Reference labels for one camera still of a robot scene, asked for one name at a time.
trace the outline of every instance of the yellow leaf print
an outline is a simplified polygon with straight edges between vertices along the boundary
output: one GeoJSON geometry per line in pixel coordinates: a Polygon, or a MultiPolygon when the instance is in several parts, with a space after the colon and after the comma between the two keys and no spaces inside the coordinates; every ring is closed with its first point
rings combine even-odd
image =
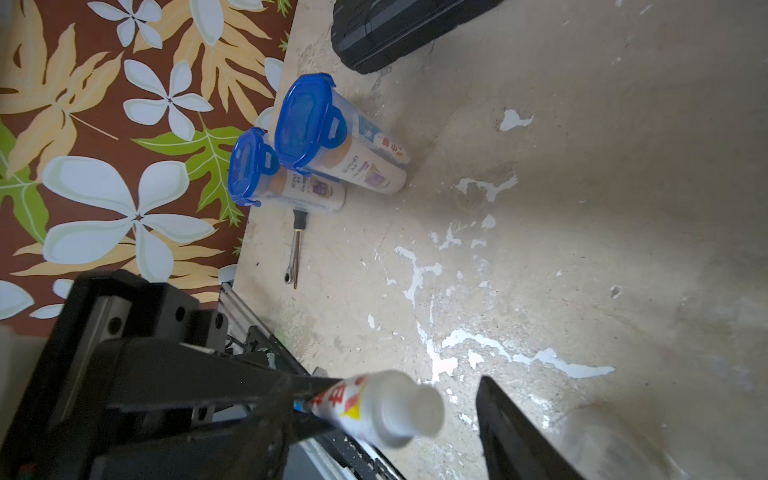
{"type": "Polygon", "coordinates": [[[39,176],[51,159],[69,154],[78,136],[73,119],[117,140],[74,114],[96,106],[104,98],[107,87],[120,72],[123,54],[96,67],[107,54],[103,51],[75,67],[74,23],[61,34],[58,47],[48,58],[35,2],[13,0],[12,19],[0,57],[0,88],[7,91],[0,94],[0,114],[43,110],[16,139],[5,176],[26,167],[38,155],[39,176]]]}
{"type": "Polygon", "coordinates": [[[218,292],[200,292],[193,293],[192,296],[196,298],[200,303],[210,303],[219,301],[218,292]]]}
{"type": "MultiPolygon", "coordinates": [[[[272,92],[261,81],[253,77],[253,74],[265,76],[265,55],[251,45],[240,33],[246,31],[257,38],[271,40],[261,28],[258,28],[247,16],[237,11],[229,2],[222,0],[223,31],[221,38],[213,45],[204,41],[203,35],[195,22],[181,36],[179,46],[174,52],[174,64],[186,60],[193,65],[200,53],[200,46],[204,46],[202,79],[200,81],[200,93],[203,98],[210,100],[218,82],[218,94],[225,111],[229,111],[230,94],[237,104],[238,110],[250,124],[256,124],[258,112],[251,101],[245,95],[243,87],[258,92],[267,98],[274,98],[272,92]]],[[[159,22],[150,23],[157,30],[163,41],[175,34],[187,20],[193,18],[190,9],[190,0],[172,0],[163,7],[163,15],[159,22]]],[[[137,38],[134,43],[134,52],[149,48],[143,38],[137,38]]]]}

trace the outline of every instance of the black plastic case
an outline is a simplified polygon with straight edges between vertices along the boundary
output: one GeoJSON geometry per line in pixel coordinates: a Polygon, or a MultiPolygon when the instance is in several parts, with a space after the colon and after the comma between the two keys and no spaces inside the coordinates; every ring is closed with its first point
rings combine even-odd
{"type": "Polygon", "coordinates": [[[503,0],[336,0],[331,44],[347,67],[377,71],[503,0]]]}

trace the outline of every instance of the floral rug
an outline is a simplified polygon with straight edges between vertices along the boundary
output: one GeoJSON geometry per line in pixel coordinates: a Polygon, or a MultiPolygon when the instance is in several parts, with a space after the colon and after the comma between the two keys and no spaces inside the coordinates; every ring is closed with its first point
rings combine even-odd
{"type": "Polygon", "coordinates": [[[229,155],[270,124],[292,20],[290,0],[0,2],[4,324],[47,336],[102,267],[216,301],[247,214],[229,155]]]}

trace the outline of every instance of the paint stain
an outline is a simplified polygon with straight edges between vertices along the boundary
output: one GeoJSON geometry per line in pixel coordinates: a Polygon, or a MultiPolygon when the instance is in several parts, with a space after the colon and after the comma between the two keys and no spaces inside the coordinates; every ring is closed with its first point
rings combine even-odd
{"type": "Polygon", "coordinates": [[[520,114],[517,111],[507,110],[504,112],[504,120],[502,120],[502,124],[498,126],[498,129],[508,131],[515,127],[527,127],[533,121],[533,117],[534,115],[531,115],[530,118],[520,118],[520,114]]]}
{"type": "Polygon", "coordinates": [[[458,344],[470,339],[476,341],[483,347],[497,350],[498,354],[505,357],[508,362],[524,363],[525,365],[530,366],[533,364],[533,362],[538,360],[545,365],[551,365],[555,367],[557,370],[560,370],[572,379],[586,379],[593,376],[607,375],[608,373],[614,372],[616,370],[612,366],[586,366],[579,365],[577,363],[566,363],[565,361],[559,359],[558,354],[551,348],[537,352],[536,355],[534,355],[532,358],[519,353],[512,356],[509,354],[509,352],[507,352],[507,350],[498,340],[488,338],[481,333],[472,334],[464,329],[457,329],[451,332],[451,335],[442,341],[442,348],[457,346],[458,344]]]}
{"type": "Polygon", "coordinates": [[[435,344],[432,341],[432,337],[422,328],[421,323],[416,322],[416,330],[419,332],[419,338],[422,340],[422,344],[427,349],[427,356],[432,361],[432,379],[427,383],[435,385],[440,381],[440,374],[447,373],[449,376],[453,376],[453,371],[458,368],[458,360],[455,357],[449,359],[440,358],[440,354],[435,351],[435,344]]]}
{"type": "Polygon", "coordinates": [[[488,214],[488,216],[480,224],[480,227],[483,227],[486,230],[491,229],[495,226],[496,226],[496,219],[491,214],[488,214]]]}
{"type": "Polygon", "coordinates": [[[566,363],[558,358],[558,354],[553,349],[540,350],[533,358],[521,354],[512,357],[513,362],[524,363],[528,366],[536,360],[545,365],[552,365],[572,379],[588,379],[593,376],[607,375],[616,371],[612,366],[586,366],[577,363],[566,363]]]}
{"type": "Polygon", "coordinates": [[[453,228],[453,222],[451,222],[448,225],[448,231],[445,232],[445,242],[443,242],[443,244],[440,247],[438,247],[438,250],[445,250],[446,248],[450,247],[451,245],[461,245],[462,244],[461,239],[453,237],[452,228],[453,228]]]}
{"type": "Polygon", "coordinates": [[[413,265],[413,277],[411,279],[411,286],[407,290],[403,290],[402,294],[406,296],[406,299],[411,300],[413,308],[416,308],[416,289],[422,288],[424,286],[424,273],[432,272],[436,276],[440,275],[442,273],[442,265],[440,263],[435,263],[432,266],[418,266],[416,264],[416,254],[411,250],[406,250],[400,245],[395,248],[395,252],[398,255],[411,260],[411,264],[413,265]]]}
{"type": "Polygon", "coordinates": [[[544,410],[552,409],[552,403],[549,400],[540,399],[536,395],[533,395],[532,393],[528,394],[528,398],[531,399],[531,401],[536,405],[542,407],[544,410]]]}
{"type": "Polygon", "coordinates": [[[478,368],[479,363],[484,362],[482,355],[480,355],[479,353],[475,353],[471,350],[467,350],[467,359],[469,360],[469,366],[473,370],[476,370],[478,368]]]}
{"type": "Polygon", "coordinates": [[[478,188],[485,190],[485,199],[493,203],[496,201],[496,195],[498,195],[499,192],[508,190],[518,184],[518,176],[517,174],[513,174],[498,186],[490,184],[489,182],[475,180],[474,178],[462,178],[456,185],[454,185],[454,187],[466,195],[469,184],[475,184],[478,186],[478,188]]]}
{"type": "Polygon", "coordinates": [[[512,361],[512,356],[509,355],[509,353],[507,353],[507,350],[501,345],[501,343],[498,342],[498,340],[488,338],[487,336],[484,336],[479,333],[476,335],[473,335],[464,329],[457,329],[451,332],[451,335],[449,335],[448,338],[442,341],[442,348],[457,346],[459,343],[463,343],[464,341],[470,340],[470,339],[476,341],[482,346],[487,346],[492,349],[497,349],[499,355],[504,356],[510,362],[512,361]]]}

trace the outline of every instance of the concrete floor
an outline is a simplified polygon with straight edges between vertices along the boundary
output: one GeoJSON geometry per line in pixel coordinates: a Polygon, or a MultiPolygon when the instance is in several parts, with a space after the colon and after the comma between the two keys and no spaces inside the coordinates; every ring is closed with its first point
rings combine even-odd
{"type": "Polygon", "coordinates": [[[406,476],[486,476],[490,375],[542,430],[599,404],[691,478],[764,478],[768,3],[649,1],[507,0],[366,76],[331,49],[332,0],[296,7],[278,98],[329,72],[413,165],[393,197],[310,216],[297,291],[292,214],[252,208],[235,289],[310,370],[437,373],[441,434],[388,454],[406,476]],[[509,109],[533,121],[500,131],[509,109]],[[494,202],[460,184],[513,174],[494,202]],[[514,357],[547,348],[615,371],[514,357]]]}

